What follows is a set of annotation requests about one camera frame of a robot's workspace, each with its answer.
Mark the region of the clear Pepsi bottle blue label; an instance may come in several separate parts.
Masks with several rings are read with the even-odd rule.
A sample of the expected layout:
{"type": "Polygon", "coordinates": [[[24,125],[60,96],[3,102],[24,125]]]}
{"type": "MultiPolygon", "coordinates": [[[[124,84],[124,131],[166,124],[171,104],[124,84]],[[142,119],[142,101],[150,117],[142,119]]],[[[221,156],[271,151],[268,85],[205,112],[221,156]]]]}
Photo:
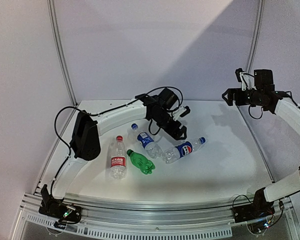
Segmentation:
{"type": "Polygon", "coordinates": [[[187,155],[197,152],[206,142],[207,140],[204,137],[184,141],[177,146],[165,150],[162,154],[162,160],[166,164],[172,164],[187,155]]]}

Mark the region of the clear bottle small blue label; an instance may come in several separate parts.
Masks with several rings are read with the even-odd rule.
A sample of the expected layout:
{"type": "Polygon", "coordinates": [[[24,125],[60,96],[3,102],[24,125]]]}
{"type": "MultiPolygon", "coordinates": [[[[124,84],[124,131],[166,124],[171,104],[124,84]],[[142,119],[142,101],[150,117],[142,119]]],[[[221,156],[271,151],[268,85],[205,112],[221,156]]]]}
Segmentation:
{"type": "Polygon", "coordinates": [[[156,159],[162,156],[161,147],[153,140],[153,138],[146,132],[139,128],[136,123],[131,125],[131,130],[128,133],[128,138],[133,143],[139,143],[146,151],[149,157],[156,159]]]}

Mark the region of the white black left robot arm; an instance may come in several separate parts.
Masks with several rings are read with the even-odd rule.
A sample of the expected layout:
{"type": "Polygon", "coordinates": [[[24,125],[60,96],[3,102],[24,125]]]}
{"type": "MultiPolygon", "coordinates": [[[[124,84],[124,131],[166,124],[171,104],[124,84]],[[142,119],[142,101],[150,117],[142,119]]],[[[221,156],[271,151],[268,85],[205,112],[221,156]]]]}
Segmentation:
{"type": "Polygon", "coordinates": [[[51,185],[44,184],[41,196],[47,199],[45,209],[53,216],[64,213],[62,201],[66,192],[80,170],[101,153],[100,136],[124,124],[146,119],[153,121],[175,140],[187,138],[187,128],[179,121],[190,113],[188,106],[165,88],[160,94],[150,96],[147,93],[137,95],[129,102],[98,112],[89,113],[79,110],[70,142],[66,144],[68,154],[51,180],[51,185]]]}

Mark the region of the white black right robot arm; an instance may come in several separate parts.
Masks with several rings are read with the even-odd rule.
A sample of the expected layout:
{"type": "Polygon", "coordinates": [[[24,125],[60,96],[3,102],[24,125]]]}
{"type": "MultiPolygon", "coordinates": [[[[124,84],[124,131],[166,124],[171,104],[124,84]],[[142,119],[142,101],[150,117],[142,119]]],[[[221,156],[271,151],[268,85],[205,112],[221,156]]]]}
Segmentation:
{"type": "MultiPolygon", "coordinates": [[[[300,105],[292,97],[290,91],[275,89],[273,72],[270,69],[256,69],[253,74],[242,68],[235,70],[239,88],[229,88],[222,95],[228,106],[236,105],[261,107],[285,121],[300,137],[300,105]]],[[[243,222],[257,218],[264,218],[275,212],[275,201],[284,199],[300,192],[300,166],[298,169],[272,183],[257,190],[253,201],[242,206],[233,206],[232,212],[236,222],[243,222]]]]}

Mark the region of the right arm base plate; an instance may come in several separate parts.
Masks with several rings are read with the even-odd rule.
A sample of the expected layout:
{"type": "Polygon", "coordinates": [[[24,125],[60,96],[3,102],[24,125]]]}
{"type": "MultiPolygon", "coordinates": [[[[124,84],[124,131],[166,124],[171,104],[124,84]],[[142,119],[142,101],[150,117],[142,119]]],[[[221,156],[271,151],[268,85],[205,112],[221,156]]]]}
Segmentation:
{"type": "Polygon", "coordinates": [[[274,202],[266,202],[262,205],[253,203],[234,206],[231,208],[235,223],[248,222],[257,219],[265,219],[275,213],[274,202]]]}

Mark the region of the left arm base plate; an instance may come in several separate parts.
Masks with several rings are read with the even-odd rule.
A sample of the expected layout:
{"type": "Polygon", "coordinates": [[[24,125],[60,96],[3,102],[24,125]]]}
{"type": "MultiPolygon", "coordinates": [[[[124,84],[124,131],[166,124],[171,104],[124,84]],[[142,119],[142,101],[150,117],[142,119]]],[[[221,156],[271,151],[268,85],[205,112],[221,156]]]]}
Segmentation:
{"type": "Polygon", "coordinates": [[[54,198],[43,199],[38,212],[57,219],[58,223],[78,224],[82,219],[82,208],[73,204],[65,204],[54,198]]]}

